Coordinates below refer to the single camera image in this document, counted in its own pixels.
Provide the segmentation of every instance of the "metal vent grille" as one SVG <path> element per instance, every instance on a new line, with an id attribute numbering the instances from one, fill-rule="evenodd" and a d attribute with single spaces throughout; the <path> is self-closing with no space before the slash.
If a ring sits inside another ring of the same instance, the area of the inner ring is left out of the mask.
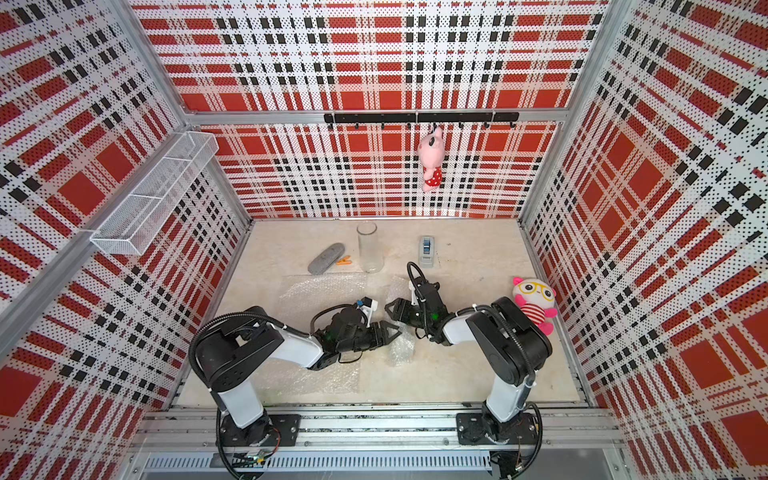
<path id="1" fill-rule="evenodd" d="M 216 454 L 203 453 L 157 453 L 147 460 L 146 472 L 168 472 L 171 470 L 208 470 Z"/>
<path id="2" fill-rule="evenodd" d="M 210 470 L 215 453 L 153 454 L 146 472 Z M 490 470 L 488 451 L 460 452 L 281 452 L 263 468 L 271 472 L 312 471 L 484 471 Z"/>

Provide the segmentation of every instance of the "wire basket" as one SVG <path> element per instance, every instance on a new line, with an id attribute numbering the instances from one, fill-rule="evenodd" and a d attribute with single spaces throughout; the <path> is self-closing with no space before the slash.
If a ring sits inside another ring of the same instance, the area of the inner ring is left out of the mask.
<path id="1" fill-rule="evenodd" d="M 218 150 L 213 134 L 184 132 L 91 235 L 91 242 L 105 253 L 142 255 Z"/>

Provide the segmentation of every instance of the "red plaid pattern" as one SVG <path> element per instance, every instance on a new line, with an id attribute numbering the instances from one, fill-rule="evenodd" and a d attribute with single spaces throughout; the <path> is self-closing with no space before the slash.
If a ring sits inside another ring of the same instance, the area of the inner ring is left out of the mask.
<path id="1" fill-rule="evenodd" d="M 553 122 L 445 124 L 443 181 L 422 192 L 427 125 L 215 125 L 217 158 L 254 218 L 416 215 L 516 218 Z"/>
<path id="2" fill-rule="evenodd" d="M 0 309 L 177 126 L 100 5 L 0 11 Z M 0 362 L 0 477 L 116 473 L 144 412 L 169 401 L 241 234 L 203 174 L 145 255 L 72 272 Z"/>
<path id="3" fill-rule="evenodd" d="M 242 233 L 203 173 L 143 256 L 74 274 L 0 363 L 3 478 L 116 473 L 143 414 L 170 404 Z"/>
<path id="4" fill-rule="evenodd" d="M 529 225 L 645 478 L 768 475 L 768 3 L 636 2 Z"/>
<path id="5" fill-rule="evenodd" d="M 177 122 L 96 3 L 4 5 L 0 55 L 2 310 Z"/>
<path id="6" fill-rule="evenodd" d="M 191 111 L 564 107 L 607 0 L 131 0 Z"/>

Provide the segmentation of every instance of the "plush toy with glasses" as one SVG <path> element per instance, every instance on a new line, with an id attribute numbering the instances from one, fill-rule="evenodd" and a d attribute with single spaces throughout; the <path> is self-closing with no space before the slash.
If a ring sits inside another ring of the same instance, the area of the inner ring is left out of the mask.
<path id="1" fill-rule="evenodd" d="M 554 307 L 554 296 L 557 293 L 538 278 L 522 279 L 516 276 L 512 282 L 515 284 L 512 289 L 515 304 L 545 335 L 550 335 L 554 325 L 548 320 L 558 315 Z"/>

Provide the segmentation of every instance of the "stuffed animal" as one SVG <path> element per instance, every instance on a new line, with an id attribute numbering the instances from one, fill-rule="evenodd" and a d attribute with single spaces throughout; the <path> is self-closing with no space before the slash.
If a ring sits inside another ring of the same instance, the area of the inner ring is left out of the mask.
<path id="1" fill-rule="evenodd" d="M 512 281 L 515 284 L 512 289 L 515 304 L 545 335 L 550 335 L 554 325 L 547 319 L 558 315 L 554 307 L 554 296 L 557 293 L 538 278 L 522 279 L 516 276 Z"/>
<path id="2" fill-rule="evenodd" d="M 442 161 L 445 159 L 445 140 L 442 128 L 435 130 L 419 142 L 419 161 L 424 167 L 424 193 L 440 186 L 442 182 Z"/>

